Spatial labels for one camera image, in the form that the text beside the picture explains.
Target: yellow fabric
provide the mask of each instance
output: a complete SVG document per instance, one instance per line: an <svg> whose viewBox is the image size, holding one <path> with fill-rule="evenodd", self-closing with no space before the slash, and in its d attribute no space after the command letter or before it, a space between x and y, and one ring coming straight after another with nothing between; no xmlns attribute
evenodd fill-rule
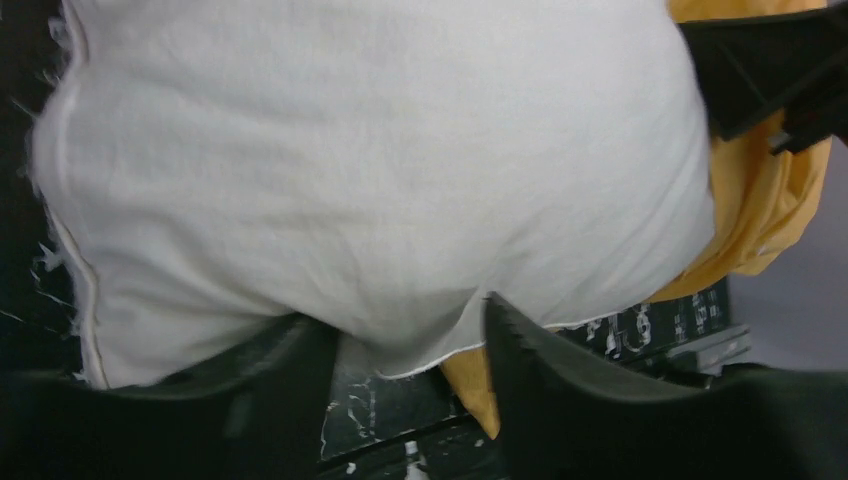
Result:
<svg viewBox="0 0 848 480"><path fill-rule="evenodd" d="M825 0L671 0L677 22L789 13L825 6ZM716 235L677 279L648 301L691 295L730 272L756 275L801 237L818 208L830 141L798 155L768 153L767 139L781 116L732 142L714 140L711 184ZM494 438L500 422L492 395L485 349L452 356L441 365L465 408Z"/></svg>

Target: white fabric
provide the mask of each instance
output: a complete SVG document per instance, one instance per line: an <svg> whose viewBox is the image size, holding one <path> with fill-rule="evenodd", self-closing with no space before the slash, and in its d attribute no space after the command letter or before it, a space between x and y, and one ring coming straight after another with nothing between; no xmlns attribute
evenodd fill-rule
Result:
<svg viewBox="0 0 848 480"><path fill-rule="evenodd" d="M644 300L713 235L665 0L66 0L33 177L96 387L293 310L401 376Z"/></svg>

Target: gray wall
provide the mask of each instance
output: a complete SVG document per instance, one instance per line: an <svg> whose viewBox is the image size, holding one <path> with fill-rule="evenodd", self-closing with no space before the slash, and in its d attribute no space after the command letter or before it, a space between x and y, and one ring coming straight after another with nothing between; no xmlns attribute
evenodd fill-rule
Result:
<svg viewBox="0 0 848 480"><path fill-rule="evenodd" d="M730 282L751 326L754 361L848 370L848 149L834 140L818 214L801 241L757 277Z"/></svg>

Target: white debris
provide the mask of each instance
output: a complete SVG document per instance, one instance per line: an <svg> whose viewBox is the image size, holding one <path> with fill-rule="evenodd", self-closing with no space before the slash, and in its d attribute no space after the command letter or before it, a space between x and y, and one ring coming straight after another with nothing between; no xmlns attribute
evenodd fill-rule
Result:
<svg viewBox="0 0 848 480"><path fill-rule="evenodd" d="M73 48L71 35L68 33L68 23L65 21L64 12L61 17L53 17L47 20L47 29L50 31L50 38L59 44L62 50L70 51Z"/></svg>
<svg viewBox="0 0 848 480"><path fill-rule="evenodd" d="M0 310L0 315L3 315L4 317L9 317L9 318L11 318L12 320L17 320L17 321L19 321L19 322L21 322L21 323L24 323L24 319L23 319L23 318L21 318L21 317L19 317L19 316L17 316L17 315L12 315L11 313L9 313L9 312L7 312L7 311L5 311L5 310Z"/></svg>
<svg viewBox="0 0 848 480"><path fill-rule="evenodd" d="M20 111L24 112L25 114L27 114L27 116L29 116L29 118L31 118L31 119L33 119L33 120L35 120L36 118L38 118L38 114L37 114L37 113L35 113L34 111L32 111L32 109L31 109L31 108L29 108L29 107L27 107L26 105L24 105L23 103L21 103L21 102L20 102L20 100L18 100L18 99L16 99L16 98L13 98L13 97L9 97L9 101L10 101L10 102L12 102L12 105L14 105L15 107L17 107L17 109L18 109L18 110L20 110Z"/></svg>
<svg viewBox="0 0 848 480"><path fill-rule="evenodd" d="M44 265L44 269L48 272L52 272L59 265L61 265L64 260L59 253L50 250L45 247L43 243L39 243L38 246L41 248L41 251L44 253L44 256L41 258L36 258L35 261Z"/></svg>
<svg viewBox="0 0 848 480"><path fill-rule="evenodd" d="M54 295L50 295L49 293L42 292L41 290L38 290L36 293L43 296L43 297L47 297L50 300L53 300L53 302L58 303L59 305L64 305L66 307L73 307L73 305L71 305L70 303L62 300L59 297L56 297Z"/></svg>
<svg viewBox="0 0 848 480"><path fill-rule="evenodd" d="M418 456L418 442L411 441L403 444L403 448L406 449L407 457L416 457Z"/></svg>

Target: black plastic part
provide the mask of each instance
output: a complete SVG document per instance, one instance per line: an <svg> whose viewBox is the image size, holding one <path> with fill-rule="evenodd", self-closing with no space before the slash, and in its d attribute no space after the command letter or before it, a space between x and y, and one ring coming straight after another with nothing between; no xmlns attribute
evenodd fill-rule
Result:
<svg viewBox="0 0 848 480"><path fill-rule="evenodd" d="M665 359L649 371L643 372L652 378L684 387L711 388L716 377L701 373L698 369L698 354L689 351Z"/></svg>
<svg viewBox="0 0 848 480"><path fill-rule="evenodd" d="M848 133L848 3L786 15L682 23L714 128L725 140L780 109L772 153Z"/></svg>
<svg viewBox="0 0 848 480"><path fill-rule="evenodd" d="M749 369L687 388L607 362L496 294L484 316L512 480L625 478L657 453L654 479L848 478L846 374Z"/></svg>
<svg viewBox="0 0 848 480"><path fill-rule="evenodd" d="M150 387L4 373L0 478L314 478L337 337L283 317Z"/></svg>

